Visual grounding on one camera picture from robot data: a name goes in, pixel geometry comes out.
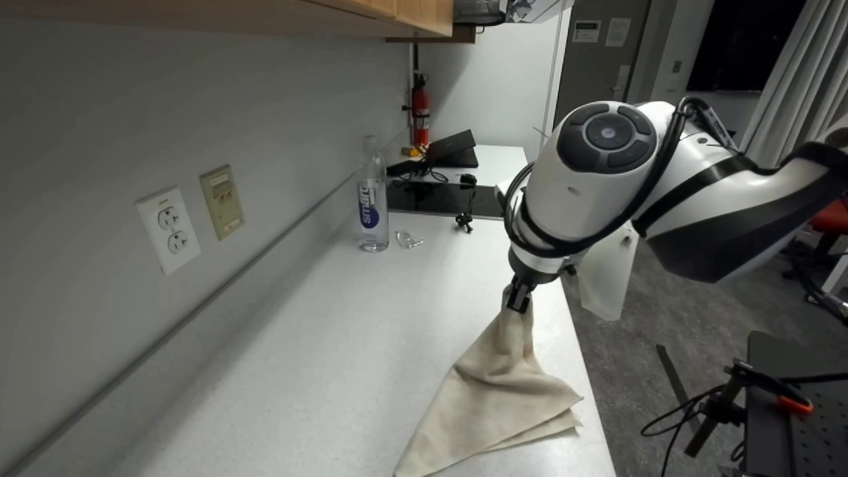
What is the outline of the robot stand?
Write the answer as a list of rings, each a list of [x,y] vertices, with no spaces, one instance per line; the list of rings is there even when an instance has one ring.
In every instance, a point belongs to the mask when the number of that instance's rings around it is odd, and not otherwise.
[[[848,358],[763,332],[748,338],[746,362],[775,378],[848,374]],[[791,384],[807,411],[761,388],[746,392],[746,477],[848,477],[848,378]]]

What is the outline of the black laptop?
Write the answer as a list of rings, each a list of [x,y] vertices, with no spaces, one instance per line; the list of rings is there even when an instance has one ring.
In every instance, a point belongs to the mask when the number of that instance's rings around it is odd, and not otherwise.
[[[424,163],[433,168],[476,168],[479,162],[475,147],[473,133],[466,129],[428,145],[423,155]]]

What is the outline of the red office chair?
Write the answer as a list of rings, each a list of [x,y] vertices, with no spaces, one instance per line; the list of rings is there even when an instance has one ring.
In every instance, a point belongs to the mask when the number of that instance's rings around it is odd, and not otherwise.
[[[824,266],[834,266],[839,258],[848,256],[848,252],[832,253],[839,239],[848,237],[848,196],[830,203],[808,223],[810,231],[818,233],[819,239],[815,246],[794,239],[780,254],[791,258],[797,256],[802,260],[806,269],[823,269]]]

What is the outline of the dark window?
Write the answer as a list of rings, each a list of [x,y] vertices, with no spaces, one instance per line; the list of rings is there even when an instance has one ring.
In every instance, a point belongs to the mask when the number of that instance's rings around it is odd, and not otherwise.
[[[687,91],[760,93],[806,0],[714,0]]]

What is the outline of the red fire extinguisher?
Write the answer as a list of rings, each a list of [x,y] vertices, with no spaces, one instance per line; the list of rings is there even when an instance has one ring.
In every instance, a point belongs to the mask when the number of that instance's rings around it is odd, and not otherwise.
[[[401,107],[411,118],[412,145],[423,148],[430,144],[430,96],[427,91],[427,78],[426,74],[414,70],[411,97]]]

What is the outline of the black induction cooktop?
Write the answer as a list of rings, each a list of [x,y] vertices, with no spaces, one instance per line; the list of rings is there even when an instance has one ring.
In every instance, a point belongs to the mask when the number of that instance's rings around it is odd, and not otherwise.
[[[463,211],[468,191],[457,182],[391,181],[387,186],[388,209],[401,213],[454,217]],[[474,219],[502,219],[502,205],[491,186],[476,186]]]

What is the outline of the beige towel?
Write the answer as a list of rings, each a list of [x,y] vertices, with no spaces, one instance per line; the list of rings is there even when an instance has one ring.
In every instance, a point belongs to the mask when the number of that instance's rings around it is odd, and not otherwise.
[[[428,477],[478,454],[557,437],[576,428],[581,396],[546,374],[534,352],[533,305],[501,309],[443,378],[394,468]]]

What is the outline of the beige wall switch plate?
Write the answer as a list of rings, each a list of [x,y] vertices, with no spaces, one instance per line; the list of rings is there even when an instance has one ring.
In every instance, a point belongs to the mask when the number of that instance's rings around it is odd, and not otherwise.
[[[230,165],[200,175],[199,182],[218,241],[245,226],[244,211]]]

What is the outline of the clear plastic water bottle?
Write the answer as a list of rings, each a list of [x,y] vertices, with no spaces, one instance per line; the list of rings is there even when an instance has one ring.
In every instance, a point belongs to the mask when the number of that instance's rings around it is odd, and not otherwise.
[[[360,247],[378,253],[390,247],[388,224],[388,176],[375,136],[364,138],[364,161],[357,181]]]

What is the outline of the grey door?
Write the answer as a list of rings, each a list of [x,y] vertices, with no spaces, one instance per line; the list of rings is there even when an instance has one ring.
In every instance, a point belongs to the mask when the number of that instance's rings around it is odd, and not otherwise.
[[[626,99],[651,3],[652,0],[574,0],[555,105],[555,126],[585,103]]]

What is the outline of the black power adapter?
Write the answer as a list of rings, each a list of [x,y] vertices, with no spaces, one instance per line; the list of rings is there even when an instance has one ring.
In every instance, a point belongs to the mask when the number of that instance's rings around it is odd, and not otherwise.
[[[432,169],[430,161],[425,159],[420,160],[404,160],[397,164],[386,168],[387,176],[391,178],[415,178],[416,176],[427,175]]]

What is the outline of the white wall socket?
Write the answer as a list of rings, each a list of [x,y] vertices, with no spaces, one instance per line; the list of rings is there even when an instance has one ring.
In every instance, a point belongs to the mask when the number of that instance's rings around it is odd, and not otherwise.
[[[173,274],[200,255],[199,241],[178,186],[149,194],[135,205],[163,275]]]

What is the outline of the wooden wall cabinet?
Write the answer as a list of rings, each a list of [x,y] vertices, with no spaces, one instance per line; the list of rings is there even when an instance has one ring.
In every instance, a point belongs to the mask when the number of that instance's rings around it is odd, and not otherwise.
[[[0,18],[272,36],[449,37],[454,0],[0,0]]]

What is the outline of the light grey curtain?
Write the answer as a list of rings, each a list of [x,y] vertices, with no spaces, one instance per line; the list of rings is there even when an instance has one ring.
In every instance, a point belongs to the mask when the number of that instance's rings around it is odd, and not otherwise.
[[[806,0],[742,140],[771,169],[848,115],[848,0]]]

